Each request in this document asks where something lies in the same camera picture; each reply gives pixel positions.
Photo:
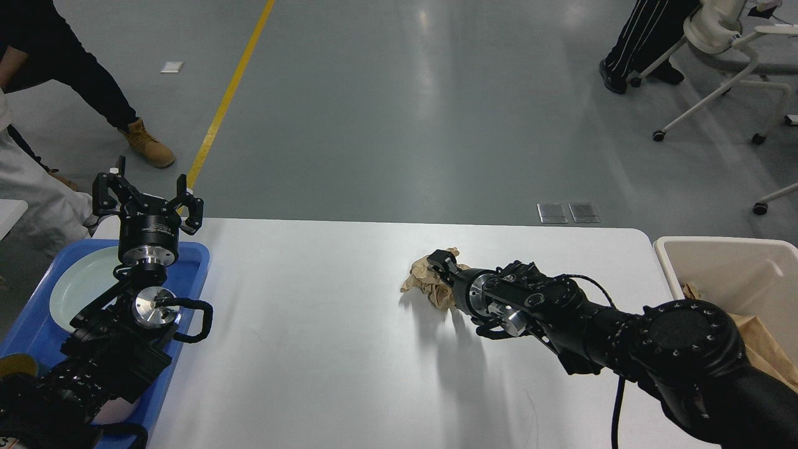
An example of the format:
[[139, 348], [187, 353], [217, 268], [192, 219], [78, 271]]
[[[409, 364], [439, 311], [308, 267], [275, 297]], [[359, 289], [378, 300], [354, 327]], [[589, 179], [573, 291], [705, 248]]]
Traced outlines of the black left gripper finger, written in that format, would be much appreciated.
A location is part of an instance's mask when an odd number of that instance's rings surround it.
[[165, 203], [165, 213], [176, 218], [178, 228], [188, 235], [195, 235], [203, 224], [203, 199], [196, 197], [190, 188], [186, 174], [176, 180], [176, 196]]
[[97, 217], [133, 216], [148, 211], [145, 197], [125, 178], [126, 157], [101, 171], [92, 182], [92, 212]]

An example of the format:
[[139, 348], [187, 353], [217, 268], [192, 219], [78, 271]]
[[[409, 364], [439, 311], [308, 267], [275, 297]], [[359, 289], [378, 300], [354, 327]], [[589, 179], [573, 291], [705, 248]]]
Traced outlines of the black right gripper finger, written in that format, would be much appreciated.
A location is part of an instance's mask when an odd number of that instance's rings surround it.
[[437, 249], [426, 258], [428, 269], [436, 273], [437, 277], [445, 284], [455, 284], [455, 278], [461, 268], [458, 267], [456, 256], [443, 249]]

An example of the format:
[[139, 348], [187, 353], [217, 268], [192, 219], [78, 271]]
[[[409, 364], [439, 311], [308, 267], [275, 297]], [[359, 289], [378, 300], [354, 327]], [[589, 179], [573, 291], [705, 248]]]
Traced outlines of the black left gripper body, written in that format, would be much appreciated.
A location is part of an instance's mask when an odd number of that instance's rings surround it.
[[139, 262], [172, 265], [179, 258], [180, 224], [174, 211], [120, 216], [118, 259], [126, 266]]

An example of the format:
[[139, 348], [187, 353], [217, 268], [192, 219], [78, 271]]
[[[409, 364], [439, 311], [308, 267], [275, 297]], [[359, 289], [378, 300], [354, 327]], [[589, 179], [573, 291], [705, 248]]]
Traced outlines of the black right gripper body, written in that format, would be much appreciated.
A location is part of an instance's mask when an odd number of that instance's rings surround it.
[[495, 270], [484, 268], [459, 269], [453, 275], [451, 292], [457, 309], [471, 317], [491, 317], [490, 299], [484, 295], [484, 285], [496, 277]]

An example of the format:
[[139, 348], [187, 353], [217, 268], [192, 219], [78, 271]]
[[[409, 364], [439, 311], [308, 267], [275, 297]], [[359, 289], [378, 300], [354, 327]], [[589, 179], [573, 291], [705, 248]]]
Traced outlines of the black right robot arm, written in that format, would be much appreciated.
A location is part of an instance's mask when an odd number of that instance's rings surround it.
[[550, 278], [534, 263], [460, 268], [442, 249], [426, 262], [480, 336], [534, 336], [568, 374], [613, 370], [620, 378], [614, 422], [624, 383], [632, 382], [698, 440], [723, 448], [796, 447], [796, 392], [752, 364], [720, 307], [677, 299], [630, 314], [589, 301], [577, 276]]

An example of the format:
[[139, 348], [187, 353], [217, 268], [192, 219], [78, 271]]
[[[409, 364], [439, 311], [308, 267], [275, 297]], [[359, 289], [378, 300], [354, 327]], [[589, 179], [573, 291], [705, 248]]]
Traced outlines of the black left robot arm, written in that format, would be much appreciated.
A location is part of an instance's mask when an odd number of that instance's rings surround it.
[[25, 448], [94, 448], [106, 434], [129, 434], [143, 448], [148, 432], [133, 423], [94, 424], [102, 407], [122, 398], [134, 403], [166, 370], [172, 341], [208, 338], [213, 307], [163, 287], [179, 258], [179, 233], [202, 225], [203, 201], [176, 182], [171, 200], [140, 193], [125, 178], [125, 157], [92, 185], [100, 218], [120, 219], [115, 284], [86, 304], [69, 324], [60, 350], [65, 360], [46, 374], [15, 372], [2, 378], [2, 436]]

